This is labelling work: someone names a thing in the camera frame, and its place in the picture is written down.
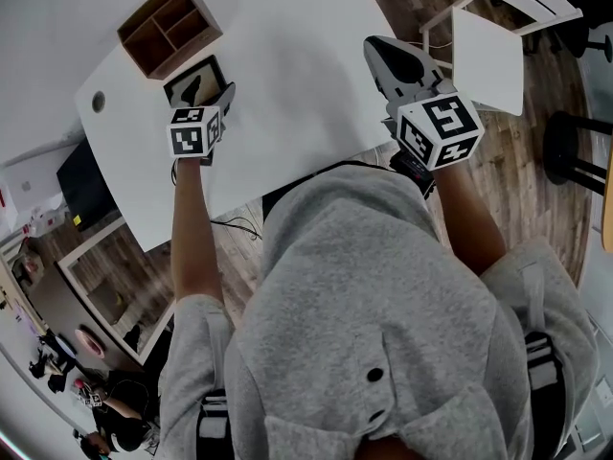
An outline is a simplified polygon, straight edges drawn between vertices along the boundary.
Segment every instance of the seated person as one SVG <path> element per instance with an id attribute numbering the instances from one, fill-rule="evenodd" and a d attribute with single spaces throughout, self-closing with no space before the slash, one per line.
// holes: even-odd
<path id="1" fill-rule="evenodd" d="M 110 372 L 105 386 L 97 387 L 102 406 L 94 407 L 97 431 L 81 438 L 80 447 L 90 460 L 112 452 L 148 449 L 159 443 L 159 400 L 145 374 Z"/>
<path id="2" fill-rule="evenodd" d="M 63 392 L 66 388 L 66 377 L 77 364 L 75 358 L 57 344 L 51 331 L 41 336 L 38 341 L 38 361 L 30 362 L 28 369 L 37 380 L 48 378 L 47 385 L 54 394 Z"/>
<path id="3" fill-rule="evenodd" d="M 179 160 L 158 459 L 554 456 L 598 369 L 577 289 L 544 241 L 507 252 L 465 166 L 433 175 L 453 253 L 395 172 L 286 192 L 232 336 L 199 161 Z"/>

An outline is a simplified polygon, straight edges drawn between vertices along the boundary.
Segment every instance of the wooden shelf organizer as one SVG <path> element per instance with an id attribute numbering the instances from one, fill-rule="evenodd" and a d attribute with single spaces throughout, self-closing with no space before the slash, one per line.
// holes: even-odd
<path id="1" fill-rule="evenodd" d="M 193 0 L 147 0 L 117 34 L 145 76 L 163 80 L 221 31 Z"/>

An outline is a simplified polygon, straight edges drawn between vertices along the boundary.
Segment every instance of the shelf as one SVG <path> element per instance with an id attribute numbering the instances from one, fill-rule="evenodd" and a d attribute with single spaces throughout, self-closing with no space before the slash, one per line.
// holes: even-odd
<path id="1" fill-rule="evenodd" d="M 126 41 L 138 28 L 156 12 L 171 0 L 147 0 L 146 3 L 133 13 L 124 25 L 117 31 L 121 41 Z"/>
<path id="2" fill-rule="evenodd" d="M 153 19 L 166 32 L 194 10 L 192 0 L 170 0 L 153 15 Z"/>
<path id="3" fill-rule="evenodd" d="M 5 298 L 9 304 L 9 308 L 15 313 L 15 316 L 18 315 L 17 308 L 20 307 L 23 312 L 30 317 L 32 324 L 39 335 L 44 335 L 47 333 L 45 323 L 36 314 L 36 310 L 30 303 L 30 300 L 28 300 L 26 295 L 23 293 L 21 287 L 19 287 L 15 281 L 11 270 L 2 259 L 0 259 L 0 290 L 6 293 Z"/>
<path id="4" fill-rule="evenodd" d="M 167 36 L 172 45 L 178 50 L 208 27 L 209 25 L 204 20 L 204 17 L 197 9 L 194 9 L 172 26 L 168 30 Z"/>
<path id="5" fill-rule="evenodd" d="M 137 33 L 131 35 L 124 43 L 134 61 L 149 75 L 174 53 L 174 48 L 155 22 L 148 20 Z"/>

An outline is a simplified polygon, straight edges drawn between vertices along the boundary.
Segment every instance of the hand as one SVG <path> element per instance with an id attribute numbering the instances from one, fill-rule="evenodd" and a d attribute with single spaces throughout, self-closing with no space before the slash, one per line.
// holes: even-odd
<path id="1" fill-rule="evenodd" d="M 198 167 L 200 169 L 200 159 L 197 157 L 179 158 L 179 164 L 189 165 L 191 169 Z"/>
<path id="2" fill-rule="evenodd" d="M 98 396 L 100 396 L 100 400 L 102 402 L 106 401 L 106 399 L 108 399 L 108 395 L 106 394 L 106 392 L 104 392 L 104 389 L 102 387 L 98 387 L 94 390 L 94 393 Z"/>

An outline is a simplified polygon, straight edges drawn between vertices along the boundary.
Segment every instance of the cable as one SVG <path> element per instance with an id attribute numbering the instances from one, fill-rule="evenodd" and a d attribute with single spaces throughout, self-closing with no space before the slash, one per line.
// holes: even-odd
<path id="1" fill-rule="evenodd" d="M 172 162 L 172 167 L 170 168 L 170 180 L 172 181 L 172 185 L 176 186 L 176 163 L 179 161 L 178 158 L 174 159 Z"/>
<path id="2" fill-rule="evenodd" d="M 409 44 L 415 44 L 416 46 L 422 46 L 423 43 L 422 42 L 414 42 L 414 41 L 407 41 Z M 441 48 L 446 48 L 447 46 L 451 46 L 453 44 L 453 41 L 448 42 L 447 44 L 444 44 L 443 46 L 432 46 L 430 45 L 430 48 L 435 49 L 435 50 L 440 50 Z"/>
<path id="3" fill-rule="evenodd" d="M 246 226 L 241 226 L 241 225 L 234 225 L 233 223 L 231 223 L 231 221 L 234 221 L 235 219 L 243 219 L 245 220 L 247 223 L 249 223 L 251 225 L 251 228 L 247 228 Z M 249 221 L 247 218 L 244 217 L 234 217 L 232 219 L 229 219 L 228 221 L 214 221 L 211 220 L 211 223 L 214 223 L 215 225 L 222 225 L 222 226 L 228 226 L 231 228 L 238 228 L 239 230 L 242 230 L 244 232 L 247 232 L 248 234 L 251 234 L 251 240 L 252 241 L 256 241 L 257 239 L 261 240 L 261 235 L 258 233 L 258 230 L 256 229 L 255 225 Z"/>
<path id="4" fill-rule="evenodd" d="M 176 186 L 176 165 L 177 165 L 177 161 L 178 158 L 174 160 L 174 162 L 172 162 L 172 168 L 170 169 L 170 180 L 172 181 L 172 185 Z M 245 226 L 241 226 L 241 225 L 234 225 L 232 223 L 232 221 L 234 221 L 235 219 L 242 219 L 244 221 L 246 221 L 247 223 L 249 223 L 251 225 L 251 228 L 247 228 Z M 251 234 L 250 239 L 252 241 L 256 241 L 257 239 L 261 240 L 261 235 L 258 233 L 258 230 L 256 229 L 256 226 L 247 218 L 244 217 L 234 217 L 232 219 L 229 219 L 228 221 L 214 221 L 211 220 L 211 223 L 214 223 L 215 225 L 222 225 L 222 226 L 227 226 L 230 228 L 237 228 L 239 230 L 243 230 L 244 232 L 247 232 L 248 234 Z"/>

